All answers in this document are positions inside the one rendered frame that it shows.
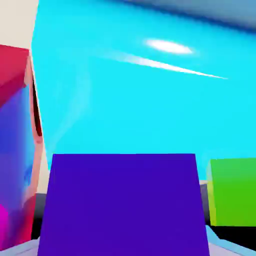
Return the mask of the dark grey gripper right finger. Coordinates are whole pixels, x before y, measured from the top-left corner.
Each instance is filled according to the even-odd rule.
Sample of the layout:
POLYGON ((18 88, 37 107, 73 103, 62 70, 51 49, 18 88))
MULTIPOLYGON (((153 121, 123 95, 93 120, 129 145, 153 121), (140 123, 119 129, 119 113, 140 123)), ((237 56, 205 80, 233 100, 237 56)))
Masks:
POLYGON ((256 227, 212 226, 207 184, 200 192, 210 256, 256 256, 256 227))

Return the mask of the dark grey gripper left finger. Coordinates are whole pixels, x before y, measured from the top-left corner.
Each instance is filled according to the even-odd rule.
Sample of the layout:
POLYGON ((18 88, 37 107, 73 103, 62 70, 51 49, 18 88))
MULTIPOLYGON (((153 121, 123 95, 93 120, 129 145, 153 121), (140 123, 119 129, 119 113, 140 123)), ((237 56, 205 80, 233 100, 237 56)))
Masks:
POLYGON ((0 256, 38 256, 45 203, 36 193, 11 213, 0 204, 0 256))

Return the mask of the small purple cube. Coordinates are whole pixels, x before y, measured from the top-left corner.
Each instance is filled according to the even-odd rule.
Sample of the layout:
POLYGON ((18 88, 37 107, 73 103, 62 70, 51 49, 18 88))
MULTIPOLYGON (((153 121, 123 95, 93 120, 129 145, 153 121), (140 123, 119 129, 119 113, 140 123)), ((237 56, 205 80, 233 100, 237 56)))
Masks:
POLYGON ((54 154, 38 256, 210 256, 194 154, 54 154))

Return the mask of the small green cube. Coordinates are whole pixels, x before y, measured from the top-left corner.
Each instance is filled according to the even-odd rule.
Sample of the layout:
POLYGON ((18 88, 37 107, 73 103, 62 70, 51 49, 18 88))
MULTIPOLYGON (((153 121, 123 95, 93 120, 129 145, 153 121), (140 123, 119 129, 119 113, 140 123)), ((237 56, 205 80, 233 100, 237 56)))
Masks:
POLYGON ((211 159, 207 195, 212 226, 256 227, 256 157, 211 159))

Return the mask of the large cyan box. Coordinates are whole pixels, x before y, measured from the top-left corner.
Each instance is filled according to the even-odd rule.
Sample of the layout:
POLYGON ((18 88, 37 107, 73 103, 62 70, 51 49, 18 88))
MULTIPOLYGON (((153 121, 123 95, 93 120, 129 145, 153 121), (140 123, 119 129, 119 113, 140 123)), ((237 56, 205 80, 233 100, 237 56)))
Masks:
POLYGON ((32 44, 53 154, 256 158, 256 33, 116 0, 39 0, 32 44))

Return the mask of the large red box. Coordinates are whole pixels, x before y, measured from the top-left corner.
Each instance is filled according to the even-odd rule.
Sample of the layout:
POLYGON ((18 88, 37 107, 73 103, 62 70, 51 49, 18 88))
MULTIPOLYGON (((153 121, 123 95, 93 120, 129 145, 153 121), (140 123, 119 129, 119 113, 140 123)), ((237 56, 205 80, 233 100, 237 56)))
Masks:
POLYGON ((31 239, 42 152, 30 51, 0 45, 0 251, 31 239))

